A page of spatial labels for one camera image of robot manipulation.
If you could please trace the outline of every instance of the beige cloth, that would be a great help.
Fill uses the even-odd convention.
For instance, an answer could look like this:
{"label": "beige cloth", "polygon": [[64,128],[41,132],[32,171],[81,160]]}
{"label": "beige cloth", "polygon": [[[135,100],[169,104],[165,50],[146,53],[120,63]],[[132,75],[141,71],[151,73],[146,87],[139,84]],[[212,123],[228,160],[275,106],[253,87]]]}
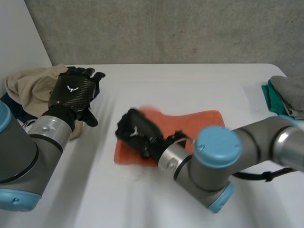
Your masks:
{"label": "beige cloth", "polygon": [[[24,111],[40,117],[48,110],[48,100],[57,82],[58,76],[67,71],[63,64],[51,68],[20,71],[5,79],[5,88],[10,96]],[[76,121],[70,140],[78,138],[82,131],[82,121]]]}

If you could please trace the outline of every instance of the green cloth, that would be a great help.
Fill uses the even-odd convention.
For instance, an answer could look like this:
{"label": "green cloth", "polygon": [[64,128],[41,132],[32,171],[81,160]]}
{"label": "green cloth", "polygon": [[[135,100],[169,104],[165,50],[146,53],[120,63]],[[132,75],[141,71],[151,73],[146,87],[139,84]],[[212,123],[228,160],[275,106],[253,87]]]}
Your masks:
{"label": "green cloth", "polygon": [[269,111],[278,115],[288,115],[280,96],[277,94],[270,80],[268,81],[268,85],[262,85],[262,90]]}

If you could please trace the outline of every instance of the orange cloth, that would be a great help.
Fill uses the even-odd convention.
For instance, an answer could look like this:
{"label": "orange cloth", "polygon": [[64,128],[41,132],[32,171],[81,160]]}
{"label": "orange cloth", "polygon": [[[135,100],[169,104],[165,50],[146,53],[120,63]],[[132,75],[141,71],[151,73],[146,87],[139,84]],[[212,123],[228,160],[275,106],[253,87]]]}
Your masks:
{"label": "orange cloth", "polygon": [[[214,125],[225,126],[219,111],[204,111],[179,116],[164,115],[156,109],[146,107],[140,108],[140,111],[160,128],[164,138],[174,134],[175,131],[182,130],[184,134],[194,140],[205,127]],[[191,154],[193,153],[193,147],[189,141],[186,143],[186,150]],[[114,162],[118,164],[157,166],[153,159],[143,159],[137,151],[119,139],[116,144]]]}

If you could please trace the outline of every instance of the white table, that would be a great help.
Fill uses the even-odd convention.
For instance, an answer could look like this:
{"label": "white table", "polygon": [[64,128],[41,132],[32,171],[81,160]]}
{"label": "white table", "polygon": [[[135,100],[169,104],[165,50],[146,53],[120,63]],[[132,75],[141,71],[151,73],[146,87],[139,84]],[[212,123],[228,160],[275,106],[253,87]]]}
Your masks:
{"label": "white table", "polygon": [[[216,215],[157,168],[113,162],[114,132],[130,107],[167,114],[219,110],[234,129],[267,118],[261,85],[283,72],[269,64],[82,65],[106,73],[84,127],[68,144],[36,209],[0,212],[2,228],[302,228],[304,175],[270,183],[231,177],[237,190]],[[252,172],[280,168],[264,162]]]}

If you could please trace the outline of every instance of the white wall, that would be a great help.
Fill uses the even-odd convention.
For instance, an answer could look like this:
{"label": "white wall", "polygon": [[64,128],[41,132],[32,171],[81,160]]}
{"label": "white wall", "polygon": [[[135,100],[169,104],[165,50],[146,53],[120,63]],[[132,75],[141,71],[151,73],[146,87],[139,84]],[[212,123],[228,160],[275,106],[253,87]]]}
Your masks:
{"label": "white wall", "polygon": [[5,93],[6,76],[51,66],[24,1],[0,0],[0,96]]}

